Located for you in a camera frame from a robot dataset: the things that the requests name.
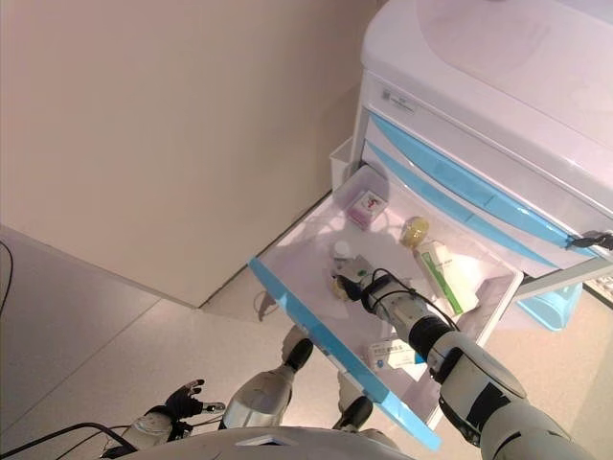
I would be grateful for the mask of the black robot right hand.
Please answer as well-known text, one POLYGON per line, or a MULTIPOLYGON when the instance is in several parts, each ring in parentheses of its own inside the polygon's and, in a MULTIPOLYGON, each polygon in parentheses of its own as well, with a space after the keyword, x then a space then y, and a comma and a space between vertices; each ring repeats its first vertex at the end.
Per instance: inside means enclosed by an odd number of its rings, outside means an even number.
POLYGON ((331 290, 343 301, 360 302, 365 311, 375 313, 375 295, 385 285, 385 278, 376 277, 375 269, 362 256, 334 261, 331 290))

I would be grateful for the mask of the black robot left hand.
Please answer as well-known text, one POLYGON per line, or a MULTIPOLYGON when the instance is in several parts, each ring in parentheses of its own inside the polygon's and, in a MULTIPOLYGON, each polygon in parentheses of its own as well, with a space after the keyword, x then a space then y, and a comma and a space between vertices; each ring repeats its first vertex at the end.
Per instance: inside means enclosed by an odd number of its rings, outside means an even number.
POLYGON ((221 414, 226 410, 223 402, 203 402, 196 397, 203 391, 204 385, 204 379, 194 379, 169 395, 165 407, 174 420, 183 420, 202 413, 221 414))

